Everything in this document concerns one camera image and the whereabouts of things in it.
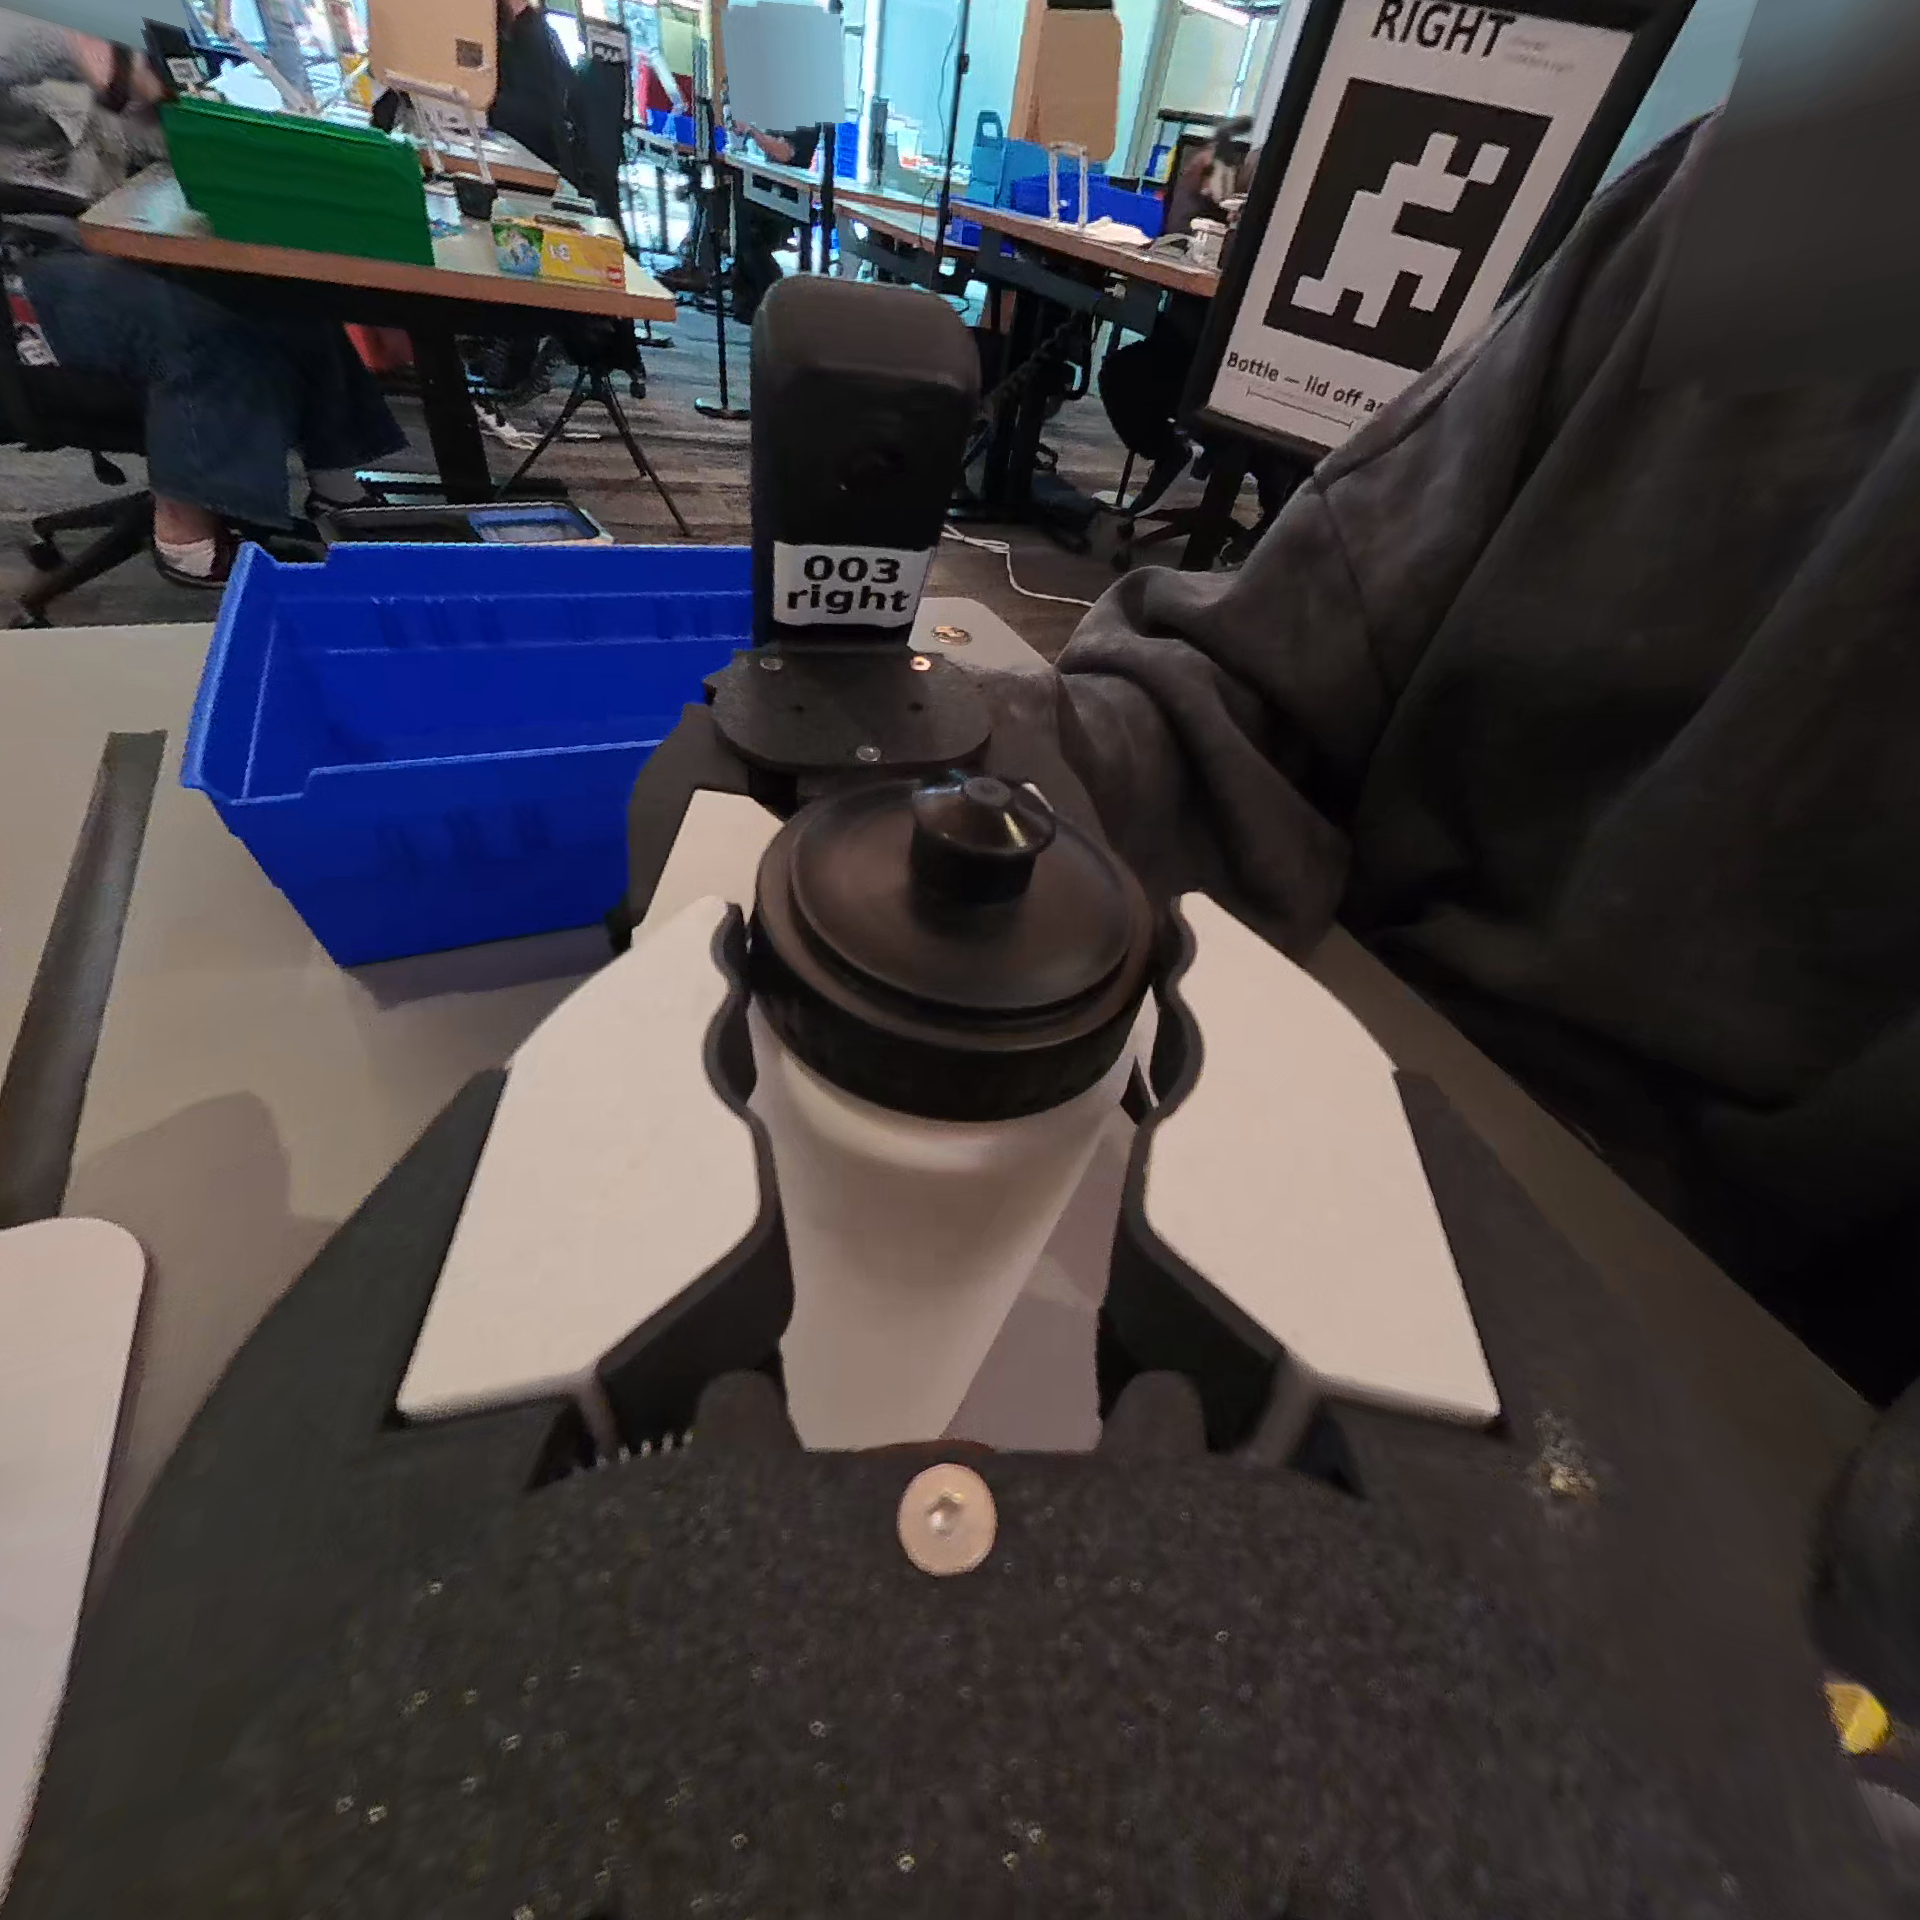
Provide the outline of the dark device with blue screen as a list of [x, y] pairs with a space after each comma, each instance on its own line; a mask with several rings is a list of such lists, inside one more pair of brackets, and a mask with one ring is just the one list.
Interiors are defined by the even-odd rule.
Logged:
[[309, 512], [326, 544], [610, 545], [610, 531], [556, 497], [399, 504], [319, 502]]

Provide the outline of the blue storage bin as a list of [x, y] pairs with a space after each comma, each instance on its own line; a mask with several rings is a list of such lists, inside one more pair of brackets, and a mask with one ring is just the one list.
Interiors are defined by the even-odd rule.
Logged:
[[342, 968], [587, 928], [642, 763], [750, 639], [746, 544], [247, 544], [180, 784]]

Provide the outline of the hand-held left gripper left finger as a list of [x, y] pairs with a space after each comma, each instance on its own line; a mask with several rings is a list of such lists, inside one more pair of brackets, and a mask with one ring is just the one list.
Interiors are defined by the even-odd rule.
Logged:
[[599, 1449], [663, 1449], [710, 1380], [780, 1372], [794, 1271], [746, 960], [741, 909], [696, 899], [517, 1048], [402, 1420], [564, 1401]]

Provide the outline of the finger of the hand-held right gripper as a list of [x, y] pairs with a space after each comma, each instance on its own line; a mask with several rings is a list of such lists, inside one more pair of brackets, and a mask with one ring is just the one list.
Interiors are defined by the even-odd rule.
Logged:
[[765, 773], [735, 757], [714, 710], [687, 703], [634, 782], [627, 891], [607, 911], [615, 953], [696, 899], [751, 907], [760, 854], [796, 803], [794, 775]]

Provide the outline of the black office chair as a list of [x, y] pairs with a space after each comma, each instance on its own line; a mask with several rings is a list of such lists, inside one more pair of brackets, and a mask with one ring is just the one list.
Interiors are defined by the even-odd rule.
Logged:
[[[1102, 364], [1096, 375], [1102, 409], [1125, 451], [1135, 464], [1144, 464], [1144, 479], [1127, 518], [1155, 512], [1163, 493], [1194, 464], [1194, 445], [1179, 427], [1179, 411], [1204, 327], [1206, 304], [1170, 300], [1141, 340], [1112, 347]], [[1253, 531], [1231, 524], [1218, 555], [1230, 569], [1253, 555], [1299, 481], [1290, 457], [1274, 448], [1255, 448], [1247, 472], [1255, 478], [1259, 517]]]

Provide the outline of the green storage bin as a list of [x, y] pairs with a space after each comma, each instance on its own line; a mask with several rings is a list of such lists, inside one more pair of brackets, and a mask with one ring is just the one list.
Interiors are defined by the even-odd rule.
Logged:
[[431, 268], [426, 172], [372, 127], [179, 99], [159, 107], [183, 199], [228, 243]]

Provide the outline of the yellow printed carton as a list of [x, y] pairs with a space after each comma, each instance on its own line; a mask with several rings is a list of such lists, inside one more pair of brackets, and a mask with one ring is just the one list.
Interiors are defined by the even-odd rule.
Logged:
[[500, 208], [488, 225], [495, 269], [506, 276], [627, 292], [628, 254], [612, 231], [560, 215], [506, 215]]

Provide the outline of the white plastic bottle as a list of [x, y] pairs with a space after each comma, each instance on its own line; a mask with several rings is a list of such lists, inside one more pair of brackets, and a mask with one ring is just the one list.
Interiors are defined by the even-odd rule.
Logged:
[[811, 1452], [924, 1443], [1084, 1454], [1096, 1310], [1155, 1014], [1092, 1091], [1016, 1119], [926, 1119], [840, 1095], [751, 1014], [796, 1283], [789, 1417]]

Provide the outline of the white stand base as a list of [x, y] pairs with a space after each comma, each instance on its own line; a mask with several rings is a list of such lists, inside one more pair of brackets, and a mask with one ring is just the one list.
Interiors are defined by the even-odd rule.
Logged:
[[80, 1631], [146, 1272], [101, 1219], [2, 1231], [2, 1881]]

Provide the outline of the black bottle lid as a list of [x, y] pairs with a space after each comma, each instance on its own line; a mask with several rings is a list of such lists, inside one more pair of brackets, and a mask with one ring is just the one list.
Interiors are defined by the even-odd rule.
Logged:
[[840, 1092], [1002, 1121], [1092, 1091], [1156, 958], [1139, 877], [1038, 789], [948, 769], [804, 805], [758, 862], [750, 982]]

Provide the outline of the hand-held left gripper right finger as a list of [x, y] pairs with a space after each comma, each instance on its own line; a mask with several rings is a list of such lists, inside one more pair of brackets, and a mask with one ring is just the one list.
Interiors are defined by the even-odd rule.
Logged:
[[1399, 1070], [1211, 895], [1167, 909], [1095, 1321], [1096, 1413], [1166, 1373], [1204, 1447], [1290, 1456], [1327, 1407], [1501, 1420]]

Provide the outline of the black framed marker sign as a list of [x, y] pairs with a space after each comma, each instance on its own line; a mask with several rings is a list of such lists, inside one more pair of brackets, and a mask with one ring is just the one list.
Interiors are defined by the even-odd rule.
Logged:
[[1311, 1], [1184, 393], [1342, 448], [1565, 238], [1690, 1]]

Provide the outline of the person's right forearm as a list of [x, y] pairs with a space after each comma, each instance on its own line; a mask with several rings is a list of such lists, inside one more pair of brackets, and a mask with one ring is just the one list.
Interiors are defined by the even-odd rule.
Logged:
[[1235, 574], [1141, 567], [992, 766], [1152, 895], [1344, 923], [1874, 1403], [1917, 1365], [1916, 373], [1644, 373], [1666, 136]]

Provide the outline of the background wooden desk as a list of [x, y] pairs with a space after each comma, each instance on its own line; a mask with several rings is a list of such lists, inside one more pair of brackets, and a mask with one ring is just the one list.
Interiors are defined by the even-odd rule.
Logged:
[[165, 165], [154, 165], [83, 212], [80, 240], [88, 254], [183, 271], [276, 320], [402, 328], [415, 357], [442, 488], [464, 504], [488, 497], [493, 476], [459, 337], [554, 331], [574, 320], [664, 324], [676, 317], [672, 294], [628, 255], [620, 257], [612, 286], [517, 279], [495, 265], [491, 225], [471, 220], [434, 240], [429, 265], [234, 243], [214, 235], [207, 220], [186, 204]]

